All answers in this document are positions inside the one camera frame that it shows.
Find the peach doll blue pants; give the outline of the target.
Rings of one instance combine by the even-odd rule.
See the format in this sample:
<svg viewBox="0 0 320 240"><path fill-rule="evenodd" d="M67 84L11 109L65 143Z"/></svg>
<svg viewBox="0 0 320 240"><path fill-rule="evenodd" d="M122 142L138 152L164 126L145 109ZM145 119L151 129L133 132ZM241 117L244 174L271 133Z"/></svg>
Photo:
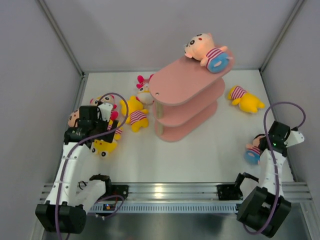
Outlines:
<svg viewBox="0 0 320 240"><path fill-rule="evenodd" d="M68 126L69 127L77 127L78 126L78 122L77 119L79 118L80 112L79 109L73 111L69 117L68 117Z"/></svg>
<svg viewBox="0 0 320 240"><path fill-rule="evenodd" d="M260 163L261 150L259 148L260 140L265 137L265 134L258 134L253 140L252 143L247 143L245 145L245 160L252 164L258 165Z"/></svg>
<svg viewBox="0 0 320 240"><path fill-rule="evenodd" d="M211 73L222 72L233 57L227 53L227 46L216 46L211 33L200 33L192 37L184 46L187 58L199 61Z"/></svg>

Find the yellow bear striped shirt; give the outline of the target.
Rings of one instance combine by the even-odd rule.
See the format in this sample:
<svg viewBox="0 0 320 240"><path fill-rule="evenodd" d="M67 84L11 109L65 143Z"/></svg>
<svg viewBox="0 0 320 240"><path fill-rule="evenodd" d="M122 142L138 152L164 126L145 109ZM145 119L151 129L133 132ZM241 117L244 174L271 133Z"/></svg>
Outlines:
<svg viewBox="0 0 320 240"><path fill-rule="evenodd" d="M240 85L233 86L227 95L233 106L238 106L245 113L255 114L265 108L265 104L254 94L246 91Z"/></svg>
<svg viewBox="0 0 320 240"><path fill-rule="evenodd" d="M131 130L134 133L137 133L141 128L147 128L149 126L149 120L147 118L149 111L144 108L143 103L134 95L126 102L127 104L122 99L119 101L121 113L124 117L128 109L128 117L125 123L131 126Z"/></svg>

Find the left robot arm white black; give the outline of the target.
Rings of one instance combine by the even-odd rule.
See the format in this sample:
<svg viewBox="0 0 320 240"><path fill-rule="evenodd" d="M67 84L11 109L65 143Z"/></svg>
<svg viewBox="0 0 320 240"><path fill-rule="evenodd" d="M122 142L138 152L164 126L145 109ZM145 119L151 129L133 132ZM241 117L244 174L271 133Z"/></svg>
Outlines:
<svg viewBox="0 0 320 240"><path fill-rule="evenodd" d="M47 232L80 234L87 214L97 200L113 194L111 179L98 172L99 163L94 143L111 143L117 121L109 124L113 105L83 105L75 113L74 125L64 133L63 153L53 186L35 215Z"/></svg>

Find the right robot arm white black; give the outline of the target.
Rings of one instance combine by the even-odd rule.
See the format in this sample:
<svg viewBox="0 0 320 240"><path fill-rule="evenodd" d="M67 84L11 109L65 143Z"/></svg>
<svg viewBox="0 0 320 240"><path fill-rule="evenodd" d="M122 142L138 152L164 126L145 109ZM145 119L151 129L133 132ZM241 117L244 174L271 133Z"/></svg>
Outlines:
<svg viewBox="0 0 320 240"><path fill-rule="evenodd" d="M291 202L285 200L282 191L282 168L287 158L287 143L291 133L289 126L274 121L267 138L260 140L260 176L240 173L233 186L235 196L243 199L238 208L237 221L254 232L272 238L289 212Z"/></svg>

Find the pink three-tier shelf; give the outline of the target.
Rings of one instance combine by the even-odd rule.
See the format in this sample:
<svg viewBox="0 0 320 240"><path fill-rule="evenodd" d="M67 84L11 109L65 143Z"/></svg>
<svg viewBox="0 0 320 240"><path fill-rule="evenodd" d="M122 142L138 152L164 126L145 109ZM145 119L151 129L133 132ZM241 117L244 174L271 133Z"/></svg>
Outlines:
<svg viewBox="0 0 320 240"><path fill-rule="evenodd" d="M223 77L234 63L232 58L223 71L211 73L197 60L182 56L157 71L149 82L156 135L176 142L213 116L225 91Z"/></svg>

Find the yellow chick plush striped shirt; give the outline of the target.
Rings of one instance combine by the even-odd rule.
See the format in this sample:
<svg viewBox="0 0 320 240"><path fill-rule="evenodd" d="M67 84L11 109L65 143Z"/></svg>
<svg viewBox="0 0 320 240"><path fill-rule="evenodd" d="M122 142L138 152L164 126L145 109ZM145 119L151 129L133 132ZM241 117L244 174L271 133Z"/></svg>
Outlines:
<svg viewBox="0 0 320 240"><path fill-rule="evenodd" d="M104 140L95 139L91 145L90 151L93 154L100 156L101 158L106 158L110 153L112 153L116 149L118 145L117 141L122 138L122 133L123 127L120 127L115 131L111 143L106 142Z"/></svg>

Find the white panda plush pink limbs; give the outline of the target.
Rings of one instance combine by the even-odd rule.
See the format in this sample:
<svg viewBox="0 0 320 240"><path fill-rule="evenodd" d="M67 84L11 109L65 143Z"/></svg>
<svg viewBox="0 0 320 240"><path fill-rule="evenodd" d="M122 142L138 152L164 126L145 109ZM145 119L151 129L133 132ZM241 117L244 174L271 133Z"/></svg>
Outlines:
<svg viewBox="0 0 320 240"><path fill-rule="evenodd" d="M113 109L111 111L110 119L111 120L116 120L117 117L119 116L119 113L116 111L117 105L115 102L115 96L112 94L106 95L104 97L98 96L96 98L92 98L90 100L90 104L92 106L99 106L101 103L110 103L113 105Z"/></svg>

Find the white bird plush pink bow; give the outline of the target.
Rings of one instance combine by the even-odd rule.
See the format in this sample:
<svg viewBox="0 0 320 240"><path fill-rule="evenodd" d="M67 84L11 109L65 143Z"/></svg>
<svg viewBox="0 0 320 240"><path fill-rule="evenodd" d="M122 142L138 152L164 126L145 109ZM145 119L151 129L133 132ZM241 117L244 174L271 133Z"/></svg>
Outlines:
<svg viewBox="0 0 320 240"><path fill-rule="evenodd" d="M152 105L154 99L149 90L150 80L153 77L151 74L148 78L144 78L142 75L137 76L138 84L136 85L138 91L136 94L136 99L139 100L144 105Z"/></svg>

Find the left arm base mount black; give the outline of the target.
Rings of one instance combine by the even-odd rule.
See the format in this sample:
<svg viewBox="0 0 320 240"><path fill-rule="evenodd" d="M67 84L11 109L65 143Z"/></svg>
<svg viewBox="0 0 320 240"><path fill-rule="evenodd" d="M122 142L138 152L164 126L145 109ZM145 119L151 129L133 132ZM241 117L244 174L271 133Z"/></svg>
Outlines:
<svg viewBox="0 0 320 240"><path fill-rule="evenodd" d="M127 184L113 184L110 193L111 195L122 196L126 200L129 195L129 186Z"/></svg>

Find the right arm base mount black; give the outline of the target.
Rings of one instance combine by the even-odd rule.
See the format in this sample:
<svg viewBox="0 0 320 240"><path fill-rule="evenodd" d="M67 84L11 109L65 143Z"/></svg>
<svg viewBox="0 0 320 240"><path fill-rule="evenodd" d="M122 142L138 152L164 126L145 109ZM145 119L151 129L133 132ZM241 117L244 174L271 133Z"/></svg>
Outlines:
<svg viewBox="0 0 320 240"><path fill-rule="evenodd" d="M234 184L219 184L216 188L218 199L220 201L234 201L239 199Z"/></svg>

